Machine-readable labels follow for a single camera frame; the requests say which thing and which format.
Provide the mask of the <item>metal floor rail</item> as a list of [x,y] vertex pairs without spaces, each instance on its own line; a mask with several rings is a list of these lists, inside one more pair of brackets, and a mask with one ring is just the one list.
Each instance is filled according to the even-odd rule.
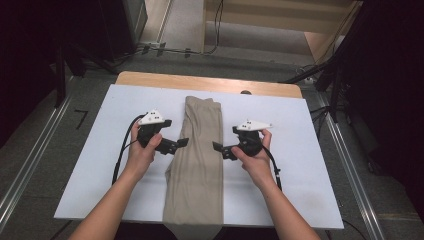
[[45,123],[41,133],[38,135],[38,138],[32,146],[31,151],[27,155],[22,167],[17,173],[6,194],[0,201],[0,234],[5,229],[13,211],[15,210],[19,199],[21,198],[30,178],[32,177],[47,145],[49,144],[54,132],[56,131],[58,124],[63,118],[63,115],[67,110],[71,99],[71,95],[67,96],[58,107],[55,107],[52,110],[49,118],[47,119],[47,122]]
[[367,229],[369,240],[386,240],[383,229],[377,218],[377,214],[374,211],[372,203],[366,193],[364,184],[356,170],[354,160],[344,141],[339,124],[334,121],[334,116],[331,114],[326,116],[326,123],[339,154],[340,161],[343,165],[364,225]]

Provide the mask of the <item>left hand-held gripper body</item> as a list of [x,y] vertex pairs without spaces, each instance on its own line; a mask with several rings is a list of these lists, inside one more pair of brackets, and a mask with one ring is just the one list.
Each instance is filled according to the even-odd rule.
[[[165,119],[158,110],[151,110],[143,115],[138,121],[138,142],[143,147],[146,147],[151,138],[163,129],[161,127],[161,123],[163,123],[165,120],[168,119]],[[155,150],[163,155],[174,155],[178,147],[179,146],[177,142],[163,138]]]

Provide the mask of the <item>person's dark clothing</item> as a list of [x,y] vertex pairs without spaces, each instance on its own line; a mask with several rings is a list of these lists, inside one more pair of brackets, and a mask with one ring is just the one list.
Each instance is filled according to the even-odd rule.
[[[114,240],[177,240],[163,224],[121,223]],[[274,228],[223,227],[213,240],[279,240]]]

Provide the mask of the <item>person's right hand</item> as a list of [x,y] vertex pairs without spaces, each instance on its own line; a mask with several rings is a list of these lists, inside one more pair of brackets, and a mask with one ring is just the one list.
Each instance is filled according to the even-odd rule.
[[242,168],[250,175],[253,183],[265,192],[276,186],[270,168],[270,157],[266,150],[269,149],[272,134],[270,131],[261,130],[262,148],[261,151],[251,157],[246,155],[239,147],[235,146],[231,149],[232,153],[242,162]]

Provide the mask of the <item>wooden shelf unit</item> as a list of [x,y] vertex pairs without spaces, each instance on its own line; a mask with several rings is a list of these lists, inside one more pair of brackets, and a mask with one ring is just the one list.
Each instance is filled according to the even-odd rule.
[[359,0],[202,0],[200,46],[223,57],[319,64],[338,48],[361,8]]

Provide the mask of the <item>person's left hand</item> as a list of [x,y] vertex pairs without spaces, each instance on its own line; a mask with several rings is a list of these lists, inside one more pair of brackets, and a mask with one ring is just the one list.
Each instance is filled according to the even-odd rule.
[[143,147],[137,140],[138,127],[139,125],[134,123],[131,128],[131,145],[129,146],[128,159],[122,172],[123,178],[133,183],[141,180],[147,172],[150,164],[154,161],[156,147],[162,140],[162,135],[157,133],[149,140],[147,146]]

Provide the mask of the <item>white power strip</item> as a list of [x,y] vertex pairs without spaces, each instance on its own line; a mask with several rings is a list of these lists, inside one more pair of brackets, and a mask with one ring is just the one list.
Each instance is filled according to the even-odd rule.
[[142,55],[155,51],[157,56],[161,56],[165,52],[166,43],[140,43],[137,47],[137,53]]

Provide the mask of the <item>white table mat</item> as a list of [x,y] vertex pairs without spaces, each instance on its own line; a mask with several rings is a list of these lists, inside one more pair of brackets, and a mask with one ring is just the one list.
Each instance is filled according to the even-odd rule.
[[[110,188],[127,155],[121,145],[131,121],[156,109],[172,125],[164,137],[177,140],[188,90],[112,85],[55,212],[58,219],[83,219]],[[221,104],[223,143],[238,142],[232,127],[246,120],[271,124],[270,151],[280,170],[283,193],[316,229],[343,226],[307,103],[302,98],[197,91],[195,97]],[[264,199],[239,161],[223,163],[223,212],[227,226],[270,226]]]

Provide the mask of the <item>black metal stand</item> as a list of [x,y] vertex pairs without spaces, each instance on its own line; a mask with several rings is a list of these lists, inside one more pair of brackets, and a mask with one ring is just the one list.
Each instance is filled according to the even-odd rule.
[[85,74],[86,68],[83,64],[81,57],[88,58],[90,61],[94,62],[97,66],[102,69],[105,69],[111,74],[118,74],[118,71],[115,67],[112,67],[110,64],[106,63],[103,59],[95,56],[90,53],[88,50],[79,46],[76,43],[67,42],[60,43],[56,47],[55,52],[55,63],[56,63],[56,72],[55,72],[55,84],[56,84],[56,103],[55,108],[58,108],[65,100],[67,96],[66,90],[66,80],[65,80],[65,65],[68,65],[71,72],[76,76],[83,76]]
[[283,80],[281,81],[281,84],[295,84],[320,72],[321,75],[315,83],[315,89],[318,92],[324,92],[328,89],[329,86],[332,86],[328,110],[333,122],[337,123],[337,103],[339,92],[341,90],[342,75],[345,63],[346,61],[344,50],[337,50],[334,55],[325,62],[315,65],[311,69],[306,70],[304,73],[301,73],[293,78]]

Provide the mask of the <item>beige pants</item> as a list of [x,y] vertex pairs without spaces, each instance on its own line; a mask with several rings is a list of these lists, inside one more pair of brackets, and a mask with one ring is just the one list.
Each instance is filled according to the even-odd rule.
[[185,98],[179,149],[165,176],[163,222],[177,240],[213,240],[223,225],[223,158],[213,148],[223,141],[221,104]]

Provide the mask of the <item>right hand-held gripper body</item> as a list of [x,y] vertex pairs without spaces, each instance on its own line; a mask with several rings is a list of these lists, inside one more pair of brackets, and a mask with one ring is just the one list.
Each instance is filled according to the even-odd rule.
[[256,156],[264,148],[259,137],[259,132],[271,127],[271,124],[254,120],[246,120],[245,122],[237,125],[237,129],[240,131],[239,134],[236,134],[239,139],[237,147],[250,157]]

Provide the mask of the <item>dark cabinet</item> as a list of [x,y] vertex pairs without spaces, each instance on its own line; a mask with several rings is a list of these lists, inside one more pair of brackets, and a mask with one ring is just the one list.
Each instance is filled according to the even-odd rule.
[[105,31],[104,58],[114,61],[136,51],[148,20],[145,0],[98,0]]

